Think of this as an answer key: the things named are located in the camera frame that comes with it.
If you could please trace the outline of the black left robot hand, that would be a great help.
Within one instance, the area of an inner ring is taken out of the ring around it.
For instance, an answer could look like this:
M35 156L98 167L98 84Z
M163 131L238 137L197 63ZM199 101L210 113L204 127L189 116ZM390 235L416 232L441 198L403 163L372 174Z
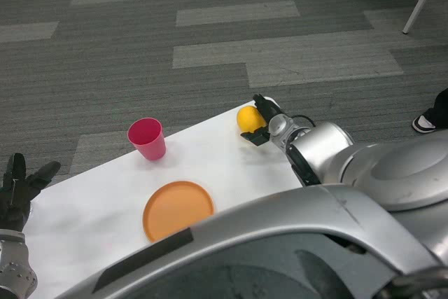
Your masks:
M1 185L1 229L23 231L31 201L48 187L60 167L60 162L51 161L27 175L24 155L14 153L9 157Z

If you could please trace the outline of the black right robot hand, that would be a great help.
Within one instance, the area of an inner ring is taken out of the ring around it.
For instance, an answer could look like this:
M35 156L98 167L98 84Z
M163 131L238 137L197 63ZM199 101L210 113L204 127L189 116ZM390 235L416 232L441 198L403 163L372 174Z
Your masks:
M281 145L290 124L290 118L282 108L261 94L255 94L253 105L245 106L237 113L240 136L254 146L269 141Z

